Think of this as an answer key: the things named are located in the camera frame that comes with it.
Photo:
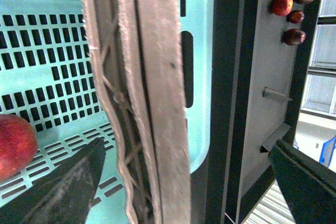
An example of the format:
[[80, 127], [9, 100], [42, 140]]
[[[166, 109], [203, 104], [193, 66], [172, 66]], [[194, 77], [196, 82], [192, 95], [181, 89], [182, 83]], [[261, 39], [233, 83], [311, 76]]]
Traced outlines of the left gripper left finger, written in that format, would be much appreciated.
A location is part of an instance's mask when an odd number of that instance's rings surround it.
[[1, 223], [85, 223], [106, 151], [97, 138], [1, 207]]

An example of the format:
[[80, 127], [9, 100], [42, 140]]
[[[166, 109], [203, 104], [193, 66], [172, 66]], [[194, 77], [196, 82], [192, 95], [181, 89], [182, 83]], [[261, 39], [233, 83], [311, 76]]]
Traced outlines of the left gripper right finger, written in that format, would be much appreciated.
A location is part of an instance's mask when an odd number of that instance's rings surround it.
[[269, 160], [296, 223], [335, 223], [335, 173], [283, 140]]

